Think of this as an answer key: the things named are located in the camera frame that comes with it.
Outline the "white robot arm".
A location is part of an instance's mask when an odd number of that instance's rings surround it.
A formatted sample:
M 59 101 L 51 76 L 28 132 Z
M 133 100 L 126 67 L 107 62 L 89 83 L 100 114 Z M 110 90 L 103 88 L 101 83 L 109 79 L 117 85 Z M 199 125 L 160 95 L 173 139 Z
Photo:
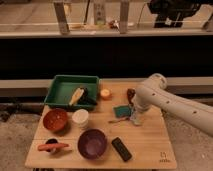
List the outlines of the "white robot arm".
M 136 111 L 157 106 L 213 137 L 213 107 L 169 93 L 166 87 L 167 79 L 159 73 L 141 81 L 133 97 Z

